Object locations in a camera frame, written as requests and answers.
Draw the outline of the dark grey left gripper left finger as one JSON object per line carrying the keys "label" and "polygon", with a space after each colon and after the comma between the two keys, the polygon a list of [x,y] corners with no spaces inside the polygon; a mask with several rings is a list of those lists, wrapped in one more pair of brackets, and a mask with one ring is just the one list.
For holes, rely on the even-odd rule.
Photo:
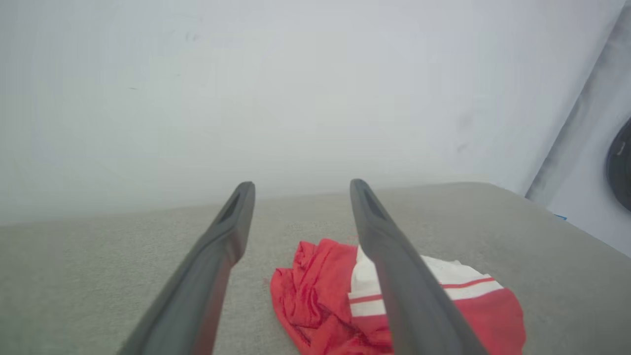
{"label": "dark grey left gripper left finger", "polygon": [[243,257],[255,185],[241,182],[119,350],[120,355],[211,355],[232,268]]}

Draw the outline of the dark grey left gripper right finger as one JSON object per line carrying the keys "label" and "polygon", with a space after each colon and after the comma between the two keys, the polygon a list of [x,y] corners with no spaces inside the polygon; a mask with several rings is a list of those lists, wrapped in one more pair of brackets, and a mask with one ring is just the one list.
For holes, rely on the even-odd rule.
{"label": "dark grey left gripper right finger", "polygon": [[397,355],[486,355],[487,349],[369,184],[350,182],[360,246],[376,266]]}

